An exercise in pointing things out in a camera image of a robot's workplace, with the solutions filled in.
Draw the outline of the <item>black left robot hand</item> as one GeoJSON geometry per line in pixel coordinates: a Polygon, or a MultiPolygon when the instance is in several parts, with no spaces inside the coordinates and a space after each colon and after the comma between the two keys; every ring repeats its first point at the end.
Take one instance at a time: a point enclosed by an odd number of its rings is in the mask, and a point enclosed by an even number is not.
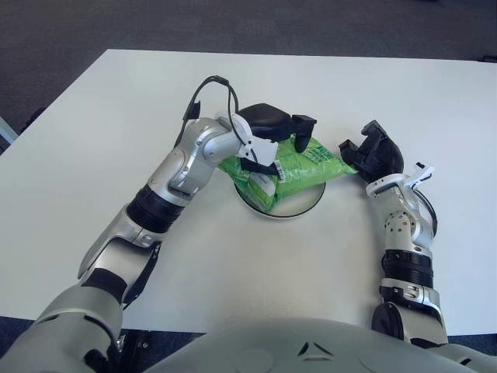
{"type": "Polygon", "coordinates": [[[316,119],[303,114],[290,115],[267,103],[258,103],[239,111],[252,133],[278,144],[294,138],[292,149],[302,153],[311,140],[316,119]]]}

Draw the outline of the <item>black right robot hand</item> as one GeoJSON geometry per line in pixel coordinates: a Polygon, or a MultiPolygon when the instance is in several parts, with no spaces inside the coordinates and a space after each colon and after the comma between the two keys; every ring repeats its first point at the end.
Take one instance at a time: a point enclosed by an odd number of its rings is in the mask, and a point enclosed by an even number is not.
{"type": "Polygon", "coordinates": [[[400,148],[383,127],[372,120],[361,131],[361,145],[347,139],[339,145],[342,160],[355,169],[362,180],[372,183],[391,174],[403,173],[404,159],[400,148]]]}

